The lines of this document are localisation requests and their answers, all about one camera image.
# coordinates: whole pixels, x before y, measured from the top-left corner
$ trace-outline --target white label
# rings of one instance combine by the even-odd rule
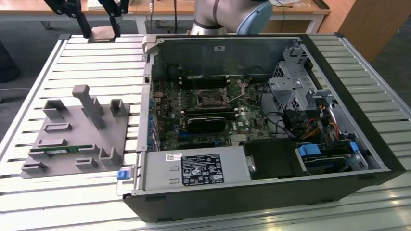
[[[46,154],[67,153],[65,150],[45,151]]]
[[[213,47],[213,51],[214,51],[214,52],[225,51],[225,47],[224,47],[224,46]]]
[[[180,153],[168,153],[165,154],[165,161],[181,160]]]
[[[213,179],[221,179],[222,178],[222,175],[213,175],[213,176],[210,176]]]
[[[186,76],[186,79],[200,79],[202,76]]]

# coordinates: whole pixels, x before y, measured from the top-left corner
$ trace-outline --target desk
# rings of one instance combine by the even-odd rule
[[[138,33],[145,34],[145,23],[149,20],[148,0],[139,0],[134,10]],[[320,9],[312,0],[302,0],[304,4],[289,4],[292,8],[284,8],[285,21],[309,21],[305,32],[314,33],[321,25],[324,16],[329,10]],[[154,1],[153,20],[173,20],[172,0]],[[193,0],[177,0],[177,20],[193,20]],[[282,8],[273,7],[269,20],[282,20]]]
[[[324,0],[332,13],[318,32],[346,36],[366,61],[382,50],[411,14],[409,0]]]
[[[107,21],[105,11],[87,11],[86,0],[81,0],[82,12],[87,20]],[[292,4],[292,8],[284,8],[285,21],[309,21],[306,33],[317,31],[324,16],[329,10],[322,10],[312,2],[302,0],[304,6]],[[146,34],[145,21],[149,20],[148,0],[137,0],[129,6],[127,14],[122,20],[133,20],[139,34]],[[42,0],[0,0],[0,21],[65,21],[67,17],[55,15]],[[154,1],[153,20],[173,20],[172,0]],[[177,0],[177,20],[193,20],[193,1]],[[273,7],[270,20],[282,20],[282,8]]]
[[[86,0],[81,0],[82,12],[89,21],[107,21],[107,14],[103,10],[89,11]],[[135,5],[127,8],[129,13],[122,15],[122,20],[134,20],[131,15]],[[0,21],[67,21],[74,20],[65,15],[55,15],[43,0],[0,0]]]
[[[142,36],[123,35],[105,44],[86,43],[81,37],[57,41],[0,144],[1,230],[369,231],[411,225],[409,108],[346,40],[333,34],[309,37],[406,169],[386,183],[361,189],[337,202],[144,223],[117,195],[133,185],[117,187],[114,171],[22,179],[19,168],[41,129],[43,103],[61,99],[63,105],[79,105],[69,89],[78,83],[89,85],[89,94],[101,104],[110,99],[131,104],[122,164],[135,163]],[[326,88],[318,72],[313,74]]]

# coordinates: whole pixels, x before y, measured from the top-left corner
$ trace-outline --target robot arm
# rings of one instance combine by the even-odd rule
[[[190,34],[257,34],[270,15],[268,0],[196,0]]]
[[[85,15],[81,12],[81,0],[43,0],[43,2],[57,15],[65,14],[69,18],[77,19],[82,36],[83,38],[89,38],[91,33]],[[121,13],[127,13],[129,0],[121,0],[119,5],[115,4],[114,0],[98,0],[98,2],[109,15],[109,23],[114,37],[119,37],[117,19],[121,17]]]

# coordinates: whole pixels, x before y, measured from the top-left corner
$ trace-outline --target sticker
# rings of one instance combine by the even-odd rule
[[[180,153],[168,153],[165,154],[165,161],[181,160]]]
[[[213,51],[214,51],[214,52],[217,52],[217,51],[225,51],[225,47],[224,47],[224,46],[213,47]]]
[[[45,154],[61,154],[61,153],[67,153],[66,150],[54,150],[54,151],[45,151]]]
[[[182,156],[182,185],[224,183],[220,154]]]

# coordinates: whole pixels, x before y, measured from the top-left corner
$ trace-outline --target motherboard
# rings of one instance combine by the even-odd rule
[[[225,76],[212,81],[196,77],[154,81],[160,149],[238,146],[241,141],[269,138],[257,104],[258,85]]]

